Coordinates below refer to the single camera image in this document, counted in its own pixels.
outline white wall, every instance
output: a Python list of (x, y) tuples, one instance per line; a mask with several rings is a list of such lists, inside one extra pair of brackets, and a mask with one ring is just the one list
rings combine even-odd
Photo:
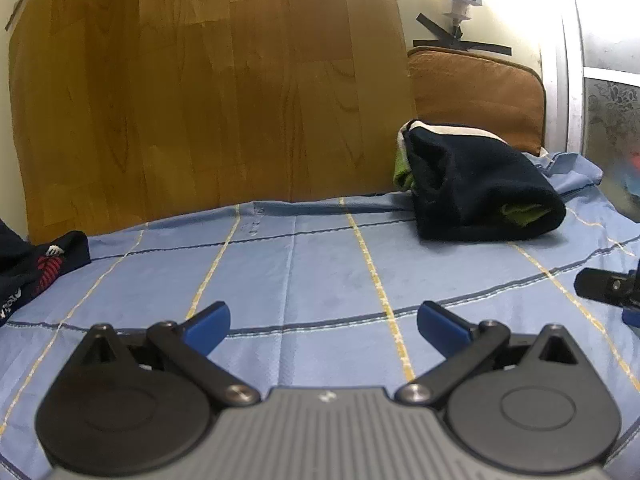
[[(513, 49), (512, 56), (479, 50), (472, 52), (509, 59), (529, 66), (541, 74), (539, 38), (543, 14), (541, 6), (545, 5), (545, 1), (483, 0), (482, 7), (470, 9), (471, 20), (462, 23), (462, 39), (510, 46)], [(451, 30), (450, 18), (443, 15), (447, 3), (448, 0), (398, 0), (407, 49), (413, 46), (414, 40), (435, 39), (426, 28), (415, 21), (420, 12), (445, 30)]]
[(15, 154), (9, 99), (9, 38), (12, 29), (4, 26), (18, 0), (0, 0), (0, 218), (21, 236), (27, 235), (27, 217), (24, 206), (22, 177)]

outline wood grain board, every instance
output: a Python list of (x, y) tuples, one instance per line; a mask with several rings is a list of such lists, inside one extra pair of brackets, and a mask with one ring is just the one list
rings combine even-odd
[(389, 190), (415, 115), (396, 0), (27, 0), (9, 62), (35, 242)]

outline green cloth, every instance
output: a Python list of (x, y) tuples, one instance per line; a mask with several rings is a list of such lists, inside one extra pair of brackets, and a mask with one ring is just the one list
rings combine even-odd
[(500, 213), (504, 215), (507, 220), (520, 227), (526, 227), (550, 211), (551, 209), (542, 207), (540, 204), (505, 204), (500, 208)]
[(394, 168), (394, 186), (400, 191), (409, 191), (414, 186), (414, 174), (411, 172), (409, 161), (406, 158), (406, 147), (401, 131), (398, 132), (396, 147), (396, 166)]

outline dark blue stripe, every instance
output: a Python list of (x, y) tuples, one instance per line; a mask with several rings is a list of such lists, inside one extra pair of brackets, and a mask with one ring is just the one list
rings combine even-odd
[(616, 457), (625, 450), (626, 446), (631, 444), (636, 439), (636, 437), (638, 436), (636, 431), (638, 430), (640, 430), (640, 417), (636, 418), (636, 421), (631, 426), (629, 426), (629, 429), (626, 430), (625, 433), (616, 441), (613, 449), (607, 457), (607, 464), (609, 462), (612, 462), (612, 460), (615, 460)]
[(20, 471), (20, 468), (9, 462), (2, 454), (0, 454), (0, 464), (2, 464), (2, 466), (4, 466), (4, 468), (16, 478), (20, 480), (31, 480), (31, 478)]
[[(375, 227), (378, 225), (389, 225), (389, 224), (398, 224), (400, 222), (412, 222), (414, 220), (414, 218), (401, 218), (401, 219), (397, 219), (397, 220), (389, 220), (386, 222), (373, 222), (371, 224), (359, 224), (358, 227)], [(344, 227), (333, 227), (330, 229), (316, 229), (313, 231), (299, 231), (297, 233), (286, 233), (283, 235), (273, 235), (273, 236), (262, 236), (262, 237), (255, 237), (255, 238), (245, 238), (243, 240), (231, 240), (229, 242), (229, 244), (244, 244), (247, 242), (257, 242), (260, 240), (275, 240), (278, 238), (289, 238), (292, 236), (299, 236), (299, 235), (314, 235), (314, 234), (320, 234), (320, 233), (329, 233), (332, 231), (347, 231), (351, 229), (351, 226), (344, 226)], [(159, 248), (159, 249), (142, 249), (139, 251), (131, 251), (130, 253), (126, 253), (128, 256), (131, 256), (132, 254), (145, 254), (145, 253), (157, 253), (157, 252), (161, 252), (161, 251), (177, 251), (177, 250), (181, 250), (181, 249), (201, 249), (201, 248), (205, 248), (205, 247), (217, 247), (217, 246), (222, 246), (224, 245), (225, 242), (212, 242), (210, 244), (197, 244), (197, 245), (186, 245), (186, 246), (178, 246), (178, 247), (168, 247), (168, 248)], [(122, 254), (110, 254), (109, 256), (100, 256), (98, 258), (92, 258), (92, 262), (98, 262), (100, 260), (109, 260), (110, 258), (121, 258), (125, 255), (125, 253)]]
[(579, 187), (578, 189), (571, 189), (569, 191), (565, 191), (564, 193), (560, 193), (560, 196), (562, 198), (568, 197), (569, 195), (575, 194), (575, 193), (579, 193), (582, 190), (588, 189), (590, 187), (597, 187), (598, 184), (596, 184), (595, 182), (590, 182), (589, 184), (585, 184), (582, 187)]
[[(638, 240), (640, 240), (640, 235), (634, 238), (630, 238), (629, 240), (626, 240), (624, 242), (620, 242), (620, 246), (624, 247), (630, 243), (637, 242)], [(566, 264), (564, 266), (553, 267), (549, 269), (549, 273), (551, 273), (552, 276), (555, 276), (556, 274), (560, 274), (562, 272), (568, 272), (570, 270), (578, 269), (594, 256), (612, 253), (617, 248), (618, 246), (614, 245), (607, 248), (596, 249), (591, 254), (589, 254), (589, 256), (587, 256), (586, 258), (577, 260), (575, 262)], [(441, 306), (445, 306), (445, 307), (452, 306), (461, 302), (477, 300), (479, 298), (482, 298), (483, 296), (488, 296), (491, 294), (495, 294), (497, 292), (501, 292), (502, 290), (511, 288), (512, 286), (529, 285), (531, 283), (535, 283), (539, 280), (544, 280), (546, 278), (547, 276), (545, 273), (539, 272), (537, 274), (528, 276), (526, 278), (521, 278), (519, 280), (512, 280), (510, 282), (502, 283), (500, 285), (495, 285), (495, 286), (486, 288), (484, 290), (480, 290), (478, 292), (463, 294), (461, 296), (455, 296), (453, 298), (446, 298), (444, 300), (439, 300), (436, 302), (439, 303)], [(406, 306), (403, 308), (394, 309), (394, 315), (396, 317), (409, 316), (414, 314), (417, 310), (418, 310), (418, 306)], [(290, 324), (273, 325), (273, 326), (259, 326), (259, 327), (252, 327), (252, 328), (236, 328), (229, 331), (228, 337), (233, 338), (233, 337), (251, 336), (251, 335), (271, 335), (271, 334), (278, 334), (278, 333), (283, 334), (287, 332), (305, 332), (305, 331), (311, 331), (311, 330), (321, 330), (326, 328), (339, 328), (345, 325), (355, 326), (358, 324), (365, 324), (371, 321), (382, 320), (385, 318), (386, 318), (386, 314), (384, 312), (377, 312), (374, 314), (364, 314), (364, 315), (353, 316), (353, 317), (328, 319), (324, 321), (313, 321), (313, 322), (306, 322), (306, 323), (290, 323)], [(26, 321), (10, 320), (9, 322), (7, 322), (5, 326), (13, 326), (17, 328), (21, 326), (41, 327), (41, 328), (47, 328), (49, 330), (55, 330), (58, 327), (58, 324), (46, 323), (46, 322), (26, 322)], [(86, 333), (89, 330), (88, 328), (82, 328), (82, 327), (67, 324), (67, 323), (63, 323), (62, 328), (65, 328), (66, 330), (75, 330), (76, 332), (82, 332), (82, 333)], [(142, 328), (120, 328), (118, 329), (118, 332), (119, 333), (136, 333), (136, 332), (142, 332), (143, 330), (144, 329)]]

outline yellow stripe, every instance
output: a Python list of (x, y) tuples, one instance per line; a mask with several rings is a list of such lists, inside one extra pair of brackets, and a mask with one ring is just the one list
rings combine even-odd
[(578, 310), (580, 310), (583, 316), (587, 318), (591, 322), (591, 324), (598, 329), (598, 331), (603, 335), (605, 341), (609, 345), (609, 349), (611, 350), (613, 357), (615, 357), (616, 361), (618, 361), (618, 365), (620, 366), (620, 368), (622, 368), (622, 371), (626, 374), (629, 380), (631, 380), (631, 383), (633, 384), (633, 386), (640, 393), (640, 381), (638, 381), (636, 376), (631, 371), (631, 368), (629, 367), (629, 365), (620, 355), (620, 352), (614, 345), (613, 339), (611, 339), (611, 337), (607, 333), (607, 330), (604, 328), (604, 325), (595, 317), (593, 317), (593, 314), (589, 312), (585, 308), (585, 306), (572, 293), (566, 290), (566, 288), (564, 288), (564, 285), (560, 283), (556, 279), (556, 277), (551, 274), (551, 272), (546, 270), (545, 267), (543, 267), (539, 261), (537, 261), (533, 256), (530, 256), (530, 254), (528, 254), (523, 248), (519, 247), (518, 245), (512, 242), (509, 242), (509, 245), (513, 246), (520, 254), (522, 254), (522, 256), (524, 256), (527, 260), (529, 260), (532, 264), (534, 264), (541, 272), (544, 272), (546, 276), (551, 280), (551, 282), (566, 296), (566, 298), (569, 301), (571, 301), (578, 308)]
[(234, 222), (234, 225), (231, 228), (231, 231), (229, 231), (229, 234), (226, 236), (225, 243), (222, 245), (222, 247), (220, 247), (220, 250), (216, 255), (216, 259), (213, 260), (213, 263), (211, 264), (211, 268), (209, 269), (209, 272), (207, 272), (207, 275), (204, 277), (203, 282), (200, 284), (198, 291), (196, 292), (196, 295), (193, 297), (193, 301), (191, 301), (191, 307), (187, 313), (187, 317), (185, 317), (184, 319), (189, 319), (190, 317), (193, 317), (193, 315), (196, 313), (196, 310), (198, 309), (198, 303), (200, 303), (200, 298), (202, 297), (202, 293), (204, 292), (204, 289), (207, 288), (207, 285), (209, 285), (209, 280), (213, 276), (213, 273), (216, 272), (216, 267), (220, 263), (220, 260), (222, 259), (222, 255), (226, 251), (226, 247), (229, 245), (231, 238), (233, 238), (234, 233), (238, 228), (238, 224), (240, 223), (240, 206), (236, 204), (234, 209), (236, 212), (236, 221)]
[[(581, 222), (581, 223), (585, 224), (585, 225), (586, 225), (586, 226), (588, 226), (588, 227), (601, 227), (601, 228), (603, 228), (604, 230), (606, 230), (606, 227), (604, 227), (604, 225), (602, 225), (602, 224), (601, 224), (601, 223), (599, 223), (599, 222), (585, 222), (582, 218), (580, 218), (580, 217), (578, 216), (578, 213), (576, 213), (576, 212), (575, 212), (573, 209), (571, 209), (570, 207), (567, 207), (567, 208), (566, 208), (566, 210), (567, 210), (567, 211), (569, 211), (569, 212), (571, 212), (571, 213), (573, 213), (573, 214), (574, 214), (574, 216), (576, 217), (576, 219), (577, 219), (577, 221), (578, 221), (578, 222)], [(607, 236), (607, 240), (608, 240), (609, 242), (611, 242), (612, 244), (617, 245), (617, 246), (620, 248), (620, 250), (621, 250), (623, 253), (628, 254), (628, 256), (633, 256), (634, 258), (636, 257), (636, 255), (635, 255), (635, 254), (633, 254), (631, 251), (626, 250), (622, 245), (620, 245), (620, 242), (618, 242), (618, 241), (614, 240), (613, 238), (609, 238), (608, 236)]]
[(98, 278), (97, 280), (95, 280), (95, 283), (91, 286), (91, 288), (87, 291), (87, 293), (84, 295), (84, 297), (82, 298), (82, 300), (78, 301), (73, 308), (66, 314), (65, 319), (63, 319), (62, 321), (60, 321), (60, 323), (58, 323), (58, 326), (56, 327), (55, 332), (53, 333), (53, 337), (51, 338), (51, 340), (49, 341), (49, 343), (47, 344), (47, 346), (45, 346), (45, 349), (43, 350), (42, 354), (40, 354), (40, 356), (36, 359), (36, 361), (34, 362), (33, 366), (31, 367), (31, 370), (29, 370), (29, 373), (27, 374), (27, 377), (25, 378), (24, 382), (22, 383), (22, 386), (20, 386), (20, 389), (18, 390), (18, 392), (15, 394), (14, 400), (11, 401), (11, 404), (9, 404), (9, 409), (6, 411), (6, 415), (4, 416), (4, 420), (2, 421), (2, 426), (0, 426), (0, 438), (2, 437), (2, 434), (4, 433), (4, 430), (6, 430), (6, 425), (7, 422), (9, 421), (9, 417), (11, 416), (12, 411), (15, 408), (15, 405), (18, 403), (18, 400), (20, 400), (20, 396), (22, 395), (22, 392), (24, 391), (24, 389), (28, 386), (28, 384), (31, 382), (31, 379), (33, 378), (34, 373), (36, 373), (36, 370), (38, 369), (38, 367), (40, 366), (40, 363), (42, 362), (42, 360), (44, 359), (44, 357), (47, 355), (47, 353), (49, 353), (49, 350), (51, 350), (51, 347), (53, 346), (53, 343), (56, 342), (56, 339), (58, 338), (58, 333), (60, 332), (60, 329), (62, 328), (62, 326), (71, 318), (71, 316), (73, 316), (73, 314), (76, 312), (76, 310), (78, 309), (78, 307), (80, 305), (82, 305), (86, 299), (92, 295), (94, 293), (94, 290), (96, 289), (96, 287), (98, 285), (100, 285), (100, 282), (104, 279), (104, 277), (109, 274), (113, 269), (115, 269), (116, 265), (119, 264), (122, 260), (124, 260), (131, 251), (133, 251), (136, 247), (138, 247), (140, 245), (140, 242), (142, 241), (142, 235), (145, 232), (144, 229), (142, 229), (142, 231), (140, 231), (140, 233), (138, 234), (138, 238), (136, 239), (136, 243), (133, 244), (133, 247), (130, 248), (126, 253), (124, 253), (121, 257), (119, 257), (112, 265), (111, 267), (109, 267), (109, 269), (107, 269), (107, 271), (105, 271), (100, 278)]
[(407, 381), (413, 381), (415, 379), (414, 368), (411, 366), (411, 361), (409, 361), (409, 354), (406, 351), (406, 346), (404, 346), (404, 339), (402, 339), (400, 327), (398, 326), (398, 322), (396, 321), (394, 311), (389, 304), (388, 297), (386, 296), (385, 289), (382, 286), (382, 282), (380, 281), (380, 277), (378, 276), (376, 267), (374, 266), (373, 260), (371, 259), (369, 249), (367, 249), (367, 245), (364, 241), (364, 238), (362, 237), (362, 233), (360, 232), (358, 224), (356, 224), (356, 221), (353, 219), (353, 216), (347, 209), (347, 206), (344, 204), (343, 198), (340, 199), (340, 205), (343, 206), (347, 211), (347, 219), (349, 220), (349, 225), (353, 229), (353, 232), (358, 239), (358, 244), (360, 245), (360, 250), (362, 251), (362, 255), (364, 256), (364, 261), (367, 263), (367, 269), (369, 269), (371, 280), (376, 287), (378, 298), (380, 299), (382, 308), (385, 311), (386, 322), (388, 322), (389, 328), (391, 329), (391, 335), (394, 337), (394, 342), (396, 343), (396, 351), (398, 352), (398, 356), (400, 357), (400, 361), (402, 362), (402, 371), (404, 371), (404, 376), (406, 377)]

